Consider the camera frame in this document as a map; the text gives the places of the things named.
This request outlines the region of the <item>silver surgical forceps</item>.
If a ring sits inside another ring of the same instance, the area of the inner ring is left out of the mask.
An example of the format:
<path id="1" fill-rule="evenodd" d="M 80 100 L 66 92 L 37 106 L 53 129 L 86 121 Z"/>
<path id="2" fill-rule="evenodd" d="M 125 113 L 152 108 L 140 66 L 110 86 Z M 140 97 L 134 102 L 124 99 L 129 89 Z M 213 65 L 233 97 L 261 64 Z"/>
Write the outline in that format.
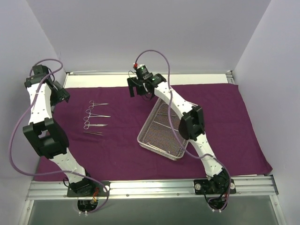
<path id="1" fill-rule="evenodd" d="M 89 121 L 90 118 L 98 118 L 98 117 L 103 117 L 103 118 L 110 118 L 110 116 L 108 115 L 101 115 L 101 114 L 95 114 L 92 113 L 92 111 L 90 109 L 86 110 L 86 116 L 83 118 L 84 121 Z"/>
<path id="2" fill-rule="evenodd" d="M 89 102 L 90 106 L 88 107 L 88 109 L 92 110 L 94 107 L 96 106 L 101 106 L 101 105 L 109 105 L 108 103 L 95 103 L 94 100 L 91 100 Z"/>

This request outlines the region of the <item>silver surgical scissors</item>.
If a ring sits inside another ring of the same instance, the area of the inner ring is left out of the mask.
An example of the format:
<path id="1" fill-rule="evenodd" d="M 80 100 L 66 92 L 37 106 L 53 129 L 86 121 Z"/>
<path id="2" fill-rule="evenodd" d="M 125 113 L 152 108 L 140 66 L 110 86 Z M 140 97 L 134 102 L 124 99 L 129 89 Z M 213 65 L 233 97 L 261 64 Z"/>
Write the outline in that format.
<path id="1" fill-rule="evenodd" d="M 83 129 L 88 130 L 89 128 L 92 128 L 92 127 L 105 127 L 105 126 L 108 126 L 108 125 L 107 124 L 93 124 L 93 123 L 90 123 L 89 121 L 85 121 Z"/>

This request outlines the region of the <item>metal mesh instrument tray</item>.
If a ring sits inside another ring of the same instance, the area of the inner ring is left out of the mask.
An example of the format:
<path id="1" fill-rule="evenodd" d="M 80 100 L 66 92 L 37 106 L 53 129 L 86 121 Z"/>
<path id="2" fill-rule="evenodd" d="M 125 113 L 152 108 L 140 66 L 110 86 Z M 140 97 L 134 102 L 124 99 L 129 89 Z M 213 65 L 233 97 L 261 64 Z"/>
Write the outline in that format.
<path id="1" fill-rule="evenodd" d="M 158 113 L 168 113 L 168 104 L 161 99 L 152 108 L 137 136 L 137 142 L 141 147 L 173 161 L 181 159 L 185 152 L 172 132 L 168 116 Z"/>

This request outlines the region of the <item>purple cloth wrap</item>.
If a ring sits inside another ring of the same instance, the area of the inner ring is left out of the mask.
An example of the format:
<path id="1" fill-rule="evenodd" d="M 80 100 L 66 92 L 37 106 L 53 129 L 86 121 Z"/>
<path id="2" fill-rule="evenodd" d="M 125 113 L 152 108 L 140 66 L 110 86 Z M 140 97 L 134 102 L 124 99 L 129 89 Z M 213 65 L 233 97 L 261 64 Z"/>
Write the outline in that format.
<path id="1" fill-rule="evenodd" d="M 187 101 L 200 105 L 205 130 L 216 157 L 232 176 L 268 174 L 265 158 L 239 92 L 232 84 L 176 85 L 174 89 Z M 70 152 L 97 180 L 194 179 L 205 177 L 200 160 L 184 155 L 178 161 L 144 149 L 137 136 L 156 100 L 130 97 L 127 87 L 69 88 L 69 102 L 56 105 L 54 119 L 66 132 Z M 94 107 L 95 114 L 110 118 L 90 118 L 84 130 L 83 118 L 89 102 L 108 103 Z M 103 136 L 83 132 L 102 132 Z"/>

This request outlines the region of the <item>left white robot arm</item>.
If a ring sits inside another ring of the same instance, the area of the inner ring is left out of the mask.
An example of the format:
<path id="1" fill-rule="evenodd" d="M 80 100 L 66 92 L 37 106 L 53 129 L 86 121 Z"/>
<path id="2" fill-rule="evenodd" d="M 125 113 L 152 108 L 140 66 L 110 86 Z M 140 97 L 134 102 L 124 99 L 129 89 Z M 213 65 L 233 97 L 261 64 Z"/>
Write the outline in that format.
<path id="1" fill-rule="evenodd" d="M 57 82 L 37 72 L 25 81 L 33 107 L 23 134 L 39 156 L 55 163 L 68 179 L 69 188 L 78 195 L 90 196 L 95 184 L 88 179 L 85 168 L 79 165 L 69 150 L 69 140 L 62 127 L 53 118 L 52 107 L 68 101 L 70 94 Z"/>

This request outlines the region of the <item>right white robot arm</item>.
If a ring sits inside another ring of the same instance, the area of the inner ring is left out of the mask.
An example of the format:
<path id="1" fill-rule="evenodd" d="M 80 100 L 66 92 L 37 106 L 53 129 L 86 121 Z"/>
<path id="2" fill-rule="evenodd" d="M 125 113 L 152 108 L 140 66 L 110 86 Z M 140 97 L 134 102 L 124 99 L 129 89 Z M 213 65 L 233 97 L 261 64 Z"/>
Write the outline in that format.
<path id="1" fill-rule="evenodd" d="M 182 138 L 189 141 L 201 160 L 206 177 L 209 180 L 208 188 L 211 192 L 220 193 L 225 186 L 231 185 L 231 176 L 225 166 L 216 158 L 206 136 L 203 109 L 193 105 L 178 94 L 161 74 L 150 74 L 148 79 L 127 79 L 131 97 L 150 93 L 163 100 L 180 119 L 178 132 Z"/>

